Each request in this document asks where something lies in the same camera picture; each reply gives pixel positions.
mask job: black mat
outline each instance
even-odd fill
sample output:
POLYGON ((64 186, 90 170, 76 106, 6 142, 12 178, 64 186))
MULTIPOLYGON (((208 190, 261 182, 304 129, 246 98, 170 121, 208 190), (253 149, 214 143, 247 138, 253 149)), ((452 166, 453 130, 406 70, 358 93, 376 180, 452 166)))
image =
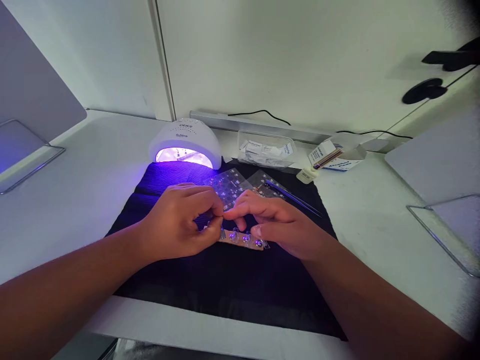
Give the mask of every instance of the black mat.
MULTIPOLYGON (((236 160, 223 163, 220 170, 179 161, 150 164, 108 235, 143 219, 167 186, 179 183, 203 185, 204 179, 232 168, 246 179, 259 169, 236 160)), ((335 237, 315 185, 298 181, 295 177, 298 170, 263 170, 319 210, 323 218, 297 206, 335 237)), ((195 222, 199 229, 203 229, 207 220, 200 216, 195 222)), ((256 224, 251 215, 246 220, 248 228, 256 224)), ((225 220, 223 227, 232 230, 235 223, 225 220)), ((270 246, 270 249, 255 251, 216 243, 195 256, 158 261, 133 275, 115 295, 346 340, 302 263, 276 243, 270 243, 270 246)))

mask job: hand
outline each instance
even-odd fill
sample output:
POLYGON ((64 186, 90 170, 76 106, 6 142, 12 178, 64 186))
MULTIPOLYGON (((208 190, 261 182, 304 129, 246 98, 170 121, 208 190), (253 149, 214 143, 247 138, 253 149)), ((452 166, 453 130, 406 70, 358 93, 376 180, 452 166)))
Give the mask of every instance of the hand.
POLYGON ((247 190, 223 217, 235 220, 239 230, 244 231, 247 223, 243 216, 247 214, 252 214, 258 223, 251 228, 253 236, 278 243, 301 260, 317 261, 325 242, 335 241, 300 210, 280 198, 260 197, 247 190))
POLYGON ((224 205, 211 186, 181 183, 169 186, 137 227, 142 251, 150 262, 198 254, 220 238, 224 205), (211 212, 208 227, 198 231, 194 220, 211 212))

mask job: uv nail lamp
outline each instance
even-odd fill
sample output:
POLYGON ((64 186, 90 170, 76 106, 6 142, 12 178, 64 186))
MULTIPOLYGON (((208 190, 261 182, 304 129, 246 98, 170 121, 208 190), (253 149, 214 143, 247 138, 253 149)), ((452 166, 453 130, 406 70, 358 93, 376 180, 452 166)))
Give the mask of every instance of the uv nail lamp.
POLYGON ((165 125, 148 147, 153 162, 183 161, 218 170, 220 144, 214 132, 200 120, 182 118, 165 125))

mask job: fingernail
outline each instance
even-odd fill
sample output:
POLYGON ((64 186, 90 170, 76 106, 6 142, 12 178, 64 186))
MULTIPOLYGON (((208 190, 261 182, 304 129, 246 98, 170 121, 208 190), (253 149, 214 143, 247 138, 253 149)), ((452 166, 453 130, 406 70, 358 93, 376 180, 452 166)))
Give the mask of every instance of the fingernail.
POLYGON ((262 238, 261 225, 255 225, 254 227, 252 227, 251 233, 253 234, 254 237, 261 239, 262 238))

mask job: white desk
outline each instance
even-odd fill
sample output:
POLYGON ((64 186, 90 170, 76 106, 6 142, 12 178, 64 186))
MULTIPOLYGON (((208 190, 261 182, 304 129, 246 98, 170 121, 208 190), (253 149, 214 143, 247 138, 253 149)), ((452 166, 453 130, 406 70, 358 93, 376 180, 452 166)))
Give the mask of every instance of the white desk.
MULTIPOLYGON (((101 239, 147 165, 148 144, 165 123, 88 111, 52 143, 67 151, 0 196, 0 283, 101 239)), ((215 130, 225 156, 234 132, 215 130)), ((297 144, 298 167, 313 148, 297 144)), ((407 212, 419 198, 381 154, 315 181, 340 242, 402 292, 461 332, 478 281, 465 275, 407 212)), ((112 296, 87 329, 104 335, 258 359, 351 359, 336 338, 199 314, 112 296)))

